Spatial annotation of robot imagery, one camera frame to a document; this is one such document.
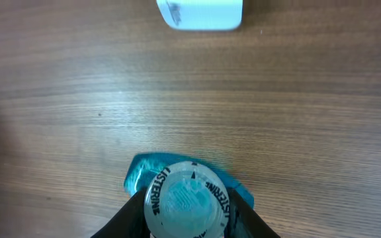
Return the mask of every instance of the white object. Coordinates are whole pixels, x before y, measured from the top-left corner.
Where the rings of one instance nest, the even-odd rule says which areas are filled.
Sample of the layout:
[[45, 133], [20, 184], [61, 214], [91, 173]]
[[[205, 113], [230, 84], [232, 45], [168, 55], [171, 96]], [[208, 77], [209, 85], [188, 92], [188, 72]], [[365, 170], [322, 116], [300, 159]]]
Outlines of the white object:
[[144, 214], [154, 237], [220, 238], [229, 221], [229, 196], [208, 167], [180, 162], [164, 168], [152, 180]]
[[176, 30], [233, 30], [241, 24], [243, 0], [157, 0]]

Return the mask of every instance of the tabletop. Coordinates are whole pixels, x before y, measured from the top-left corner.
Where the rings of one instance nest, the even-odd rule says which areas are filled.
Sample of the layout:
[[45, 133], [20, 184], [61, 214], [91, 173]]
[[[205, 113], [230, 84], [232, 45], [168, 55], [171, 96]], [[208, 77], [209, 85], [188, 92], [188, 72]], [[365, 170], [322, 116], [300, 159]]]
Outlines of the tabletop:
[[381, 1], [0, 0], [0, 237], [89, 237], [137, 153], [217, 164], [283, 237], [381, 237]]

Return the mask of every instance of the wood grain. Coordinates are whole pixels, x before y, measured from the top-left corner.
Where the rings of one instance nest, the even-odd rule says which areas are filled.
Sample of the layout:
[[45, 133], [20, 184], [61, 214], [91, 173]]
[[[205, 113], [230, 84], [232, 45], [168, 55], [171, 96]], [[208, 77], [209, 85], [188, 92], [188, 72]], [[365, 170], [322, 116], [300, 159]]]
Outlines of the wood grain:
[[92, 235], [146, 151], [218, 163], [284, 237], [381, 237], [381, 1], [179, 32], [151, 1], [0, 0], [0, 237]]

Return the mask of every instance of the brown wooden surface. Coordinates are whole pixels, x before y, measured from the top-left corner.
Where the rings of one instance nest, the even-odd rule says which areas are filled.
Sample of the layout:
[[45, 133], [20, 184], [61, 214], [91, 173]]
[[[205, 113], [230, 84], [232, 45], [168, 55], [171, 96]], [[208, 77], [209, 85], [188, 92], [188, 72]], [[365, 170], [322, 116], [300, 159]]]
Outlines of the brown wooden surface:
[[203, 33], [0, 0], [0, 237], [92, 235], [145, 151], [216, 161], [282, 236], [381, 237], [381, 1], [248, 0]]

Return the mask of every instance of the wooden table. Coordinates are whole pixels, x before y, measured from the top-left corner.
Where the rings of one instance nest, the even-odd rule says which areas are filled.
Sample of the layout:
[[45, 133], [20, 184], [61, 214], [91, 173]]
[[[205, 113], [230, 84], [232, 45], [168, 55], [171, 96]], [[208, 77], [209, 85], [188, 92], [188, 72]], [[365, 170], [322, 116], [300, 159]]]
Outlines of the wooden table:
[[0, 0], [0, 237], [89, 237], [137, 153], [213, 161], [283, 237], [381, 237], [381, 1]]

